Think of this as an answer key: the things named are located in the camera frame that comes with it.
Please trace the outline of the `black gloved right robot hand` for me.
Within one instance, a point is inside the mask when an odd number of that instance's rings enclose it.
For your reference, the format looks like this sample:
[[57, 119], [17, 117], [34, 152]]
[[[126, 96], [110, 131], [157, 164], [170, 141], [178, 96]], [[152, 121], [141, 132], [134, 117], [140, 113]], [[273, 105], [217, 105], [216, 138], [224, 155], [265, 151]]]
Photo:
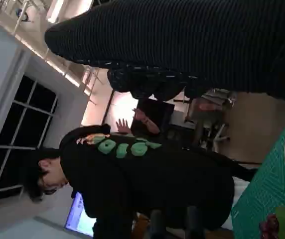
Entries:
[[107, 69], [135, 99], [212, 89], [285, 100], [285, 0], [114, 0], [44, 34], [56, 55]]

